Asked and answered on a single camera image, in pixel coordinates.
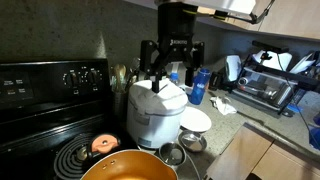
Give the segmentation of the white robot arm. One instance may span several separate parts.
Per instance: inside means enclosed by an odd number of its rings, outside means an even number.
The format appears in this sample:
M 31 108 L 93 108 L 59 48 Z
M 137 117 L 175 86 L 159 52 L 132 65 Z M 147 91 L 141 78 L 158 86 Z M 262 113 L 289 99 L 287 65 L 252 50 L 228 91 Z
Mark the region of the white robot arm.
M 186 67 L 185 84 L 193 84 L 194 72 L 204 63 L 204 43 L 194 43 L 197 17 L 219 20 L 233 18 L 249 24 L 260 23 L 268 15 L 275 0 L 264 11 L 253 13 L 256 0 L 154 0 L 158 6 L 158 40 L 143 40 L 140 51 L 140 70 L 152 82 L 152 91 L 160 92 L 165 67 L 182 62 Z

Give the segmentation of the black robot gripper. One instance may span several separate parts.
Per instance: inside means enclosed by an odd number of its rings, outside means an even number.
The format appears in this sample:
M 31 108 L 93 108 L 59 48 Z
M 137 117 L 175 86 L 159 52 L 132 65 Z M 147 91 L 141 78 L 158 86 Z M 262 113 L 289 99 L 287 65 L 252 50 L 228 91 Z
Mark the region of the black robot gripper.
M 140 70 L 149 76 L 154 93 L 160 91 L 159 82 L 167 62 L 183 61 L 185 84 L 189 87 L 193 85 L 194 72 L 203 66 L 205 43 L 192 43 L 197 9 L 182 2 L 158 7 L 158 46 L 151 40 L 143 40 L 140 50 Z M 159 55 L 152 60 L 157 50 Z

